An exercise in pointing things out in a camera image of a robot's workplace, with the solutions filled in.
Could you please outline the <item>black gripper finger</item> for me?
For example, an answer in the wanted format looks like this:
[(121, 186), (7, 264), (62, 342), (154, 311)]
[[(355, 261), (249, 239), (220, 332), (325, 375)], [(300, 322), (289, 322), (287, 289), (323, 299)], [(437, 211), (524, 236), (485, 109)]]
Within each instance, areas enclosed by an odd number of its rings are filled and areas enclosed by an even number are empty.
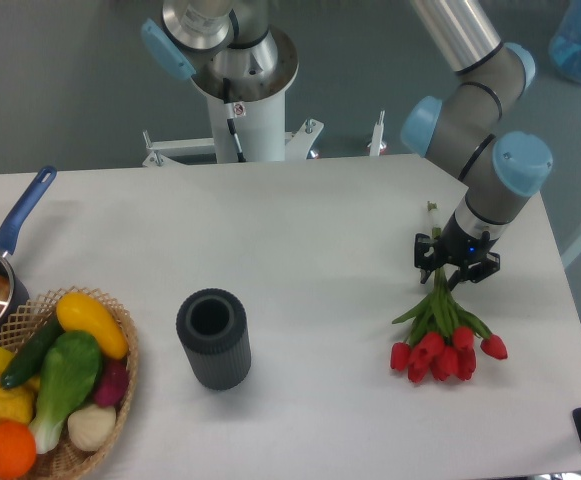
[(414, 239), (414, 266), (420, 272), (420, 283), (426, 284), (430, 276), (445, 265), (445, 252), (438, 239), (417, 233)]
[(497, 253), (487, 253), (483, 259), (472, 264), (464, 262), (448, 280), (449, 290), (452, 291), (460, 283), (479, 283), (491, 275), (494, 275), (499, 270), (500, 255)]

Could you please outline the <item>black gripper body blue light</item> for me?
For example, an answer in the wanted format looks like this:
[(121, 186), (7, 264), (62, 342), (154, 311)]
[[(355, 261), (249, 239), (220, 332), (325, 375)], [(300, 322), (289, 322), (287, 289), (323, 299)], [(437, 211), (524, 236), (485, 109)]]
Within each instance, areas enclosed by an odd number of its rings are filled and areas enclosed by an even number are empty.
[(485, 259), (500, 237), (500, 225), (485, 222), (470, 211), (455, 211), (439, 241), (446, 262), (460, 265)]

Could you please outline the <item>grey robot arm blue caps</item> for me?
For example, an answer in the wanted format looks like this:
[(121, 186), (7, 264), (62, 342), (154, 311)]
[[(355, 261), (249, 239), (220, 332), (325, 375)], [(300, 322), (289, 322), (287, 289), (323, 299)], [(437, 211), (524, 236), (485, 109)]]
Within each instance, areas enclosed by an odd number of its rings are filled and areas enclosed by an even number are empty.
[[(440, 234), (416, 236), (414, 264), (423, 278), (450, 265), (452, 284), (477, 283), (499, 270), (494, 244), (553, 165), (539, 138), (491, 131), (531, 85), (535, 63), (500, 39), (476, 1), (416, 1), (413, 9), (459, 84), (447, 99), (422, 99), (401, 140), (467, 188)], [(167, 1), (141, 37), (162, 69), (206, 97), (219, 162), (308, 156), (319, 124), (308, 120), (286, 134), (285, 93), (298, 58), (289, 37), (269, 23), (266, 2)]]

